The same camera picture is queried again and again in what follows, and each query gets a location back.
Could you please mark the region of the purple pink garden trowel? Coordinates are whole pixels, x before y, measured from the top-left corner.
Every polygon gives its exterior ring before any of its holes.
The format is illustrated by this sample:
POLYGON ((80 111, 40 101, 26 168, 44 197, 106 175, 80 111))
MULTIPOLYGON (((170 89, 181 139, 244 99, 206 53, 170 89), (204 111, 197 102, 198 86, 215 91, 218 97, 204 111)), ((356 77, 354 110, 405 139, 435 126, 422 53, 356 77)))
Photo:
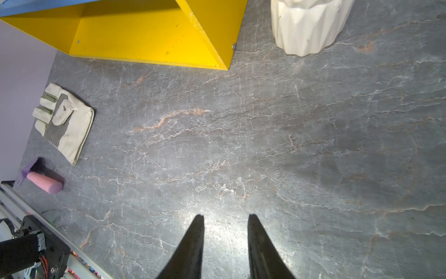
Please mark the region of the purple pink garden trowel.
POLYGON ((25 180, 31 181, 34 185, 52 195, 61 192, 64 187, 64 179, 47 169, 44 166, 44 160, 39 157, 32 159, 20 171, 17 184, 20 186, 25 180))

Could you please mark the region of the orange flower pot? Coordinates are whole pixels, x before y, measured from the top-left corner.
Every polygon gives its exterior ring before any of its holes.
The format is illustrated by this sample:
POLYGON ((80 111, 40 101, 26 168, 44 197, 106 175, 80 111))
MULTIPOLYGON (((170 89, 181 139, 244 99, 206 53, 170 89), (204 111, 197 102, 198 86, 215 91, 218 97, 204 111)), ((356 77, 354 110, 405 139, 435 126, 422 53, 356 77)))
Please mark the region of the orange flower pot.
POLYGON ((353 0, 273 0, 272 33, 288 55, 304 57, 334 43, 343 30, 353 0))

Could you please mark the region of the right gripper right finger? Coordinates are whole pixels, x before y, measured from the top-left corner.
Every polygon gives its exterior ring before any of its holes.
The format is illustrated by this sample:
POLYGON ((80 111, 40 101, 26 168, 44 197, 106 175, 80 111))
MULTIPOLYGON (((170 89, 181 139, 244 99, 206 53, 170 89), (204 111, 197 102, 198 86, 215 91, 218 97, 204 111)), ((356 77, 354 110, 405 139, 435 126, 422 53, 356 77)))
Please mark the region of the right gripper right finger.
POLYGON ((295 279, 279 256, 257 215, 249 215, 247 229, 250 278, 295 279))

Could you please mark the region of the beige garden glove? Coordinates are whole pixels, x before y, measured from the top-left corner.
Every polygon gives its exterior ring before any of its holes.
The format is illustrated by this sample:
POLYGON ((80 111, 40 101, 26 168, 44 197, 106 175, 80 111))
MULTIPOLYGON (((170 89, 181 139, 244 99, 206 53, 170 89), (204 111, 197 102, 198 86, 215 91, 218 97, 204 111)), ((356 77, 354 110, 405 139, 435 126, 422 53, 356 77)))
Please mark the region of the beige garden glove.
POLYGON ((64 88, 50 83, 33 110, 36 130, 71 165, 76 165, 94 121, 94 109, 64 88))

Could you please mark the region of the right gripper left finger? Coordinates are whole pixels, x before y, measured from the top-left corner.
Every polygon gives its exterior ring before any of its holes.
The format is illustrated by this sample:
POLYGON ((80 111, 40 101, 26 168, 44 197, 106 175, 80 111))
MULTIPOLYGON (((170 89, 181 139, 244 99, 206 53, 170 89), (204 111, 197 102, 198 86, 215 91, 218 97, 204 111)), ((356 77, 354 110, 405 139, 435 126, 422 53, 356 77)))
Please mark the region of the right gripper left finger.
POLYGON ((158 279, 200 279, 204 247, 204 216, 196 215, 158 279))

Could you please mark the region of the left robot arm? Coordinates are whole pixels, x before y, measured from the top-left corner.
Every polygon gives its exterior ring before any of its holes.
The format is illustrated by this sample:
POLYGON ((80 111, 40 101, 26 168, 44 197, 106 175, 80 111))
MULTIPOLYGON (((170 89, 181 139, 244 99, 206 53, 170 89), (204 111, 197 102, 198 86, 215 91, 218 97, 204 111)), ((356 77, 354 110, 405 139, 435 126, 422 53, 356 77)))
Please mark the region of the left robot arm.
POLYGON ((1 242, 1 278, 33 266, 46 250, 42 232, 1 242))

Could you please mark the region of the yellow rack with coloured shelves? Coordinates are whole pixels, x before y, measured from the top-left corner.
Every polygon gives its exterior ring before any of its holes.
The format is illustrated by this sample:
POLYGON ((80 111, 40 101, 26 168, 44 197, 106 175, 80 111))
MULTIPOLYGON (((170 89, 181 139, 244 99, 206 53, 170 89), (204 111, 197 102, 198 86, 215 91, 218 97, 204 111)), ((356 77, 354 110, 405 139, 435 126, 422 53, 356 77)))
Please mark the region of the yellow rack with coloured shelves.
POLYGON ((2 1, 1 20, 78 58, 228 70, 246 1, 2 1))

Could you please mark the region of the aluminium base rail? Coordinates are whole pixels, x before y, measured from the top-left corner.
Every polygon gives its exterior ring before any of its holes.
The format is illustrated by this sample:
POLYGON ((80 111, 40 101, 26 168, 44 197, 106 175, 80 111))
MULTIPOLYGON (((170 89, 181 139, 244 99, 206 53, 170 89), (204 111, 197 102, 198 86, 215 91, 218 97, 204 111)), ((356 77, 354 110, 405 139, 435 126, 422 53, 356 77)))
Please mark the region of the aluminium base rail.
POLYGON ((1 242, 30 239, 39 245, 18 246, 26 260, 23 268, 8 275, 13 279, 111 279, 112 276, 64 236, 43 214, 32 208, 7 183, 1 183, 1 242))

